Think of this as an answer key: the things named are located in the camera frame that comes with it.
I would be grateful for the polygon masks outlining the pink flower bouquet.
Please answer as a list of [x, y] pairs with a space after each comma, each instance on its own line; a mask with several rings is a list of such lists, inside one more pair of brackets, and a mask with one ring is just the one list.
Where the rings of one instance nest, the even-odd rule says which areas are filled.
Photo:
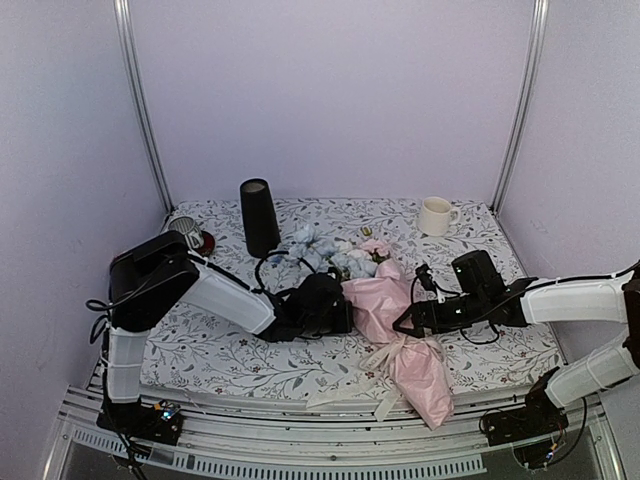
[[347, 276], [342, 288], [353, 305], [355, 327], [376, 346], [375, 351], [398, 337], [410, 337], [392, 326], [410, 305], [410, 288], [391, 258], [389, 244], [371, 236], [359, 244], [331, 240], [321, 237], [314, 226], [306, 225], [293, 234], [290, 253], [322, 272], [335, 267]]

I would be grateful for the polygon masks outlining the cream printed ribbon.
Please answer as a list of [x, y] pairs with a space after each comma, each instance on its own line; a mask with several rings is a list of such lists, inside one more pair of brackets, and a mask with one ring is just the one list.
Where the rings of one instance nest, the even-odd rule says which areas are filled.
[[376, 407], [375, 419], [384, 421], [396, 402], [404, 398], [434, 430], [454, 412], [445, 358], [442, 346], [432, 337], [398, 337], [361, 361], [359, 368], [366, 373], [371, 372], [372, 378], [316, 393], [309, 397], [306, 406], [313, 408], [351, 399], [368, 392], [379, 379], [387, 376], [393, 387]]

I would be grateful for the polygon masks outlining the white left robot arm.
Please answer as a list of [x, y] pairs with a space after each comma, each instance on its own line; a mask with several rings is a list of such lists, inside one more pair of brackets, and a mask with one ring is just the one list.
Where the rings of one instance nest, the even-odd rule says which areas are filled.
[[106, 396], [111, 419], [128, 434], [148, 426], [140, 399], [144, 348], [150, 331], [179, 302], [226, 319], [267, 342], [347, 334], [353, 306], [335, 273], [311, 272], [294, 288], [273, 293], [250, 287], [166, 231], [117, 256], [109, 267]]

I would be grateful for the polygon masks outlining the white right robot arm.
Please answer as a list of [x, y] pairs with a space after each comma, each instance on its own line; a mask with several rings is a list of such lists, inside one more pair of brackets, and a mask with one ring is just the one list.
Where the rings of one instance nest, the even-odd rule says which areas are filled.
[[506, 284], [488, 252], [474, 250], [452, 262], [460, 292], [443, 290], [431, 270], [421, 266], [416, 279], [432, 301], [413, 301], [394, 321], [399, 333], [463, 331], [476, 323], [524, 328], [557, 322], [615, 322], [625, 330], [615, 339], [571, 364], [544, 374], [528, 392], [517, 427], [537, 436], [552, 424], [556, 411], [593, 393], [617, 386], [639, 373], [639, 266], [621, 272], [541, 279], [518, 278]]

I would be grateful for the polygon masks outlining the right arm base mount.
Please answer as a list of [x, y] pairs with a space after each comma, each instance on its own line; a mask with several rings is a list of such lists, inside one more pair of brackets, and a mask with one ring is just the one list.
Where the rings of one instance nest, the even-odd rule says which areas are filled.
[[556, 407], [545, 394], [553, 368], [541, 376], [525, 395], [522, 407], [511, 410], [487, 411], [479, 420], [479, 430], [490, 446], [513, 443], [550, 434], [538, 444], [514, 449], [514, 457], [525, 468], [537, 470], [551, 465], [565, 435], [569, 422], [562, 407]]

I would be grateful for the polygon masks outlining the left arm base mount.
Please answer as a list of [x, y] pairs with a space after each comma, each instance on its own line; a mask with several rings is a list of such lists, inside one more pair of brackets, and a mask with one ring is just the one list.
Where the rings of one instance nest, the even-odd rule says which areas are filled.
[[114, 403], [105, 397], [96, 425], [123, 436], [176, 446], [183, 421], [180, 406], [167, 400], [145, 406], [140, 399]]

